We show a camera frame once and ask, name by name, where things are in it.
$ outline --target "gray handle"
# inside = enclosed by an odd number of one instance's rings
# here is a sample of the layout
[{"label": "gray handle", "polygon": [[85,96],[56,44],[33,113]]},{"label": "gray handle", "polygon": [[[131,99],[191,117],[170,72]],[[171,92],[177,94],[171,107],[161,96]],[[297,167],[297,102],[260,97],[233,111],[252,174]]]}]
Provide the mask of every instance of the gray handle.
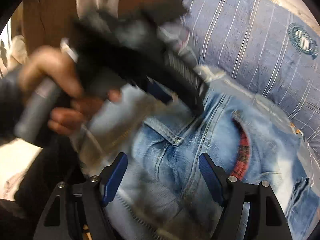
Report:
[{"label": "gray handle", "polygon": [[42,81],[29,99],[27,106],[16,124],[15,136],[35,144],[41,127],[47,122],[62,89],[50,78]]}]

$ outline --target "metal screw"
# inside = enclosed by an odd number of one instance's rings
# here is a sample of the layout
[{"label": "metal screw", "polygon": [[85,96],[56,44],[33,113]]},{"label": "metal screw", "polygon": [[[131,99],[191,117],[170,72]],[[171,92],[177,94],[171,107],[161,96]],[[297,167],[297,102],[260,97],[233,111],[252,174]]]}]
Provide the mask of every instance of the metal screw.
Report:
[{"label": "metal screw", "polygon": [[63,181],[61,181],[61,182],[58,183],[58,187],[59,187],[59,188],[63,188],[65,185],[66,185],[66,184],[65,184]]},{"label": "metal screw", "polygon": [[263,187],[269,187],[269,182],[268,181],[266,181],[266,180],[263,180],[262,182],[261,182],[261,184],[262,184],[262,186]]},{"label": "metal screw", "polygon": [[97,175],[90,177],[91,182],[97,182],[98,180],[99,180],[99,176],[97,176]]},{"label": "metal screw", "polygon": [[237,181],[237,178],[235,176],[229,176],[228,180],[230,182],[236,182]]}]

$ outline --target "black sleeve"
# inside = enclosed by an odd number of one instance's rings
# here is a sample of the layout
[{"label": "black sleeve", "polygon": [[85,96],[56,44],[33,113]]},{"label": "black sleeve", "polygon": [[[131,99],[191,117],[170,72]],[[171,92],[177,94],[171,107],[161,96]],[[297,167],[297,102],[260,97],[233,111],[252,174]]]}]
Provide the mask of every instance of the black sleeve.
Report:
[{"label": "black sleeve", "polygon": [[0,145],[14,139],[13,129],[23,111],[22,92],[18,87],[21,66],[0,80]]}]

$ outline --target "striped fabric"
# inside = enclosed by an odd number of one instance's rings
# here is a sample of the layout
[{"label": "striped fabric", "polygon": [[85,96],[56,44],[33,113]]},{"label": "striped fabric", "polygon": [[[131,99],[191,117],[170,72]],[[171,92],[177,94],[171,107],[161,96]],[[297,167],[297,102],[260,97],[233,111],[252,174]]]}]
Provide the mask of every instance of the striped fabric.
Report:
[{"label": "striped fabric", "polygon": [[320,37],[269,0],[184,0],[200,63],[280,106],[320,162]]}]

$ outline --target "circular logo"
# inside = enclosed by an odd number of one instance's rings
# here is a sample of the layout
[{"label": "circular logo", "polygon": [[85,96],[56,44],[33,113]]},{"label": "circular logo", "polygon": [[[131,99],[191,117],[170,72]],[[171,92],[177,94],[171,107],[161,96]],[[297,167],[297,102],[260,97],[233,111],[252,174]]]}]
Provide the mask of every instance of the circular logo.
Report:
[{"label": "circular logo", "polygon": [[316,41],[310,37],[302,26],[291,23],[288,32],[291,44],[298,52],[311,55],[313,59],[318,56],[319,48]]}]

